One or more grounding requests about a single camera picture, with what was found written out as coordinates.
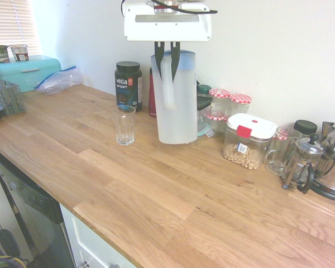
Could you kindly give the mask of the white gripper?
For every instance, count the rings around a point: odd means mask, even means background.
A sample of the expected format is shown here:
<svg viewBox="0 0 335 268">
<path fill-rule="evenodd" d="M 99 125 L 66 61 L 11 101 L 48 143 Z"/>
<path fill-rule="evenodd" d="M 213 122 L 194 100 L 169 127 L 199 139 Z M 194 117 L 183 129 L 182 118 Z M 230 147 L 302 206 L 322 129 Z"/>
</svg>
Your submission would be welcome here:
<svg viewBox="0 0 335 268">
<path fill-rule="evenodd" d="M 128 41 L 155 41 L 155 61 L 161 76 L 164 43 L 171 41 L 171 74 L 175 79 L 180 42 L 208 41 L 212 10 L 204 1 L 124 1 L 124 36 Z"/>
</svg>

